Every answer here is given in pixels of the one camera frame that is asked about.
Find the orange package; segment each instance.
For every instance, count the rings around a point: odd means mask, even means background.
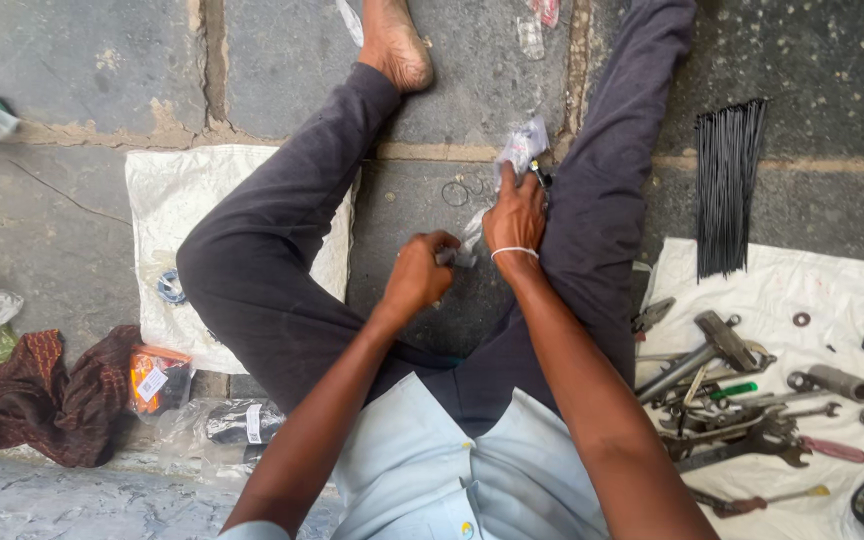
[[[138,414],[159,416],[188,402],[192,356],[174,350],[135,345],[128,361],[131,392],[128,406]]]

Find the light blue shirt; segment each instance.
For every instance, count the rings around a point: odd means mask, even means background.
[[[609,537],[566,424],[515,388],[488,433],[466,436],[413,373],[362,409],[332,472],[334,540]],[[270,521],[221,540],[287,540]]]

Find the pliers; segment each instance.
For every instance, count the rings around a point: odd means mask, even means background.
[[[675,306],[675,298],[666,298],[649,305],[642,310],[642,313],[635,315],[631,319],[631,333],[635,334],[635,341],[645,341],[645,333],[665,319],[673,306]]]

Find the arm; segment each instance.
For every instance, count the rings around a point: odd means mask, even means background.
[[[452,284],[452,270],[436,266],[441,246],[459,247],[442,231],[416,234],[402,247],[385,296],[335,364],[272,437],[222,531],[249,521],[271,521],[292,538],[339,459],[385,354],[399,331]]]
[[[521,187],[515,180],[506,163],[499,200],[482,220],[492,251],[538,249],[542,239],[545,194],[532,173]],[[612,536],[717,538],[639,400],[556,294],[538,260],[522,251],[502,251],[495,264],[525,315],[538,363]]]

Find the white thread bracelet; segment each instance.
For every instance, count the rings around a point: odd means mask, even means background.
[[[530,250],[529,248],[521,248],[519,246],[513,246],[510,248],[499,248],[499,249],[493,251],[492,257],[491,257],[492,262],[495,263],[496,262],[496,255],[498,255],[504,251],[521,251],[521,252],[525,252],[525,253],[531,255],[532,257],[534,257],[536,259],[539,258],[539,254],[536,252],[536,250]]]

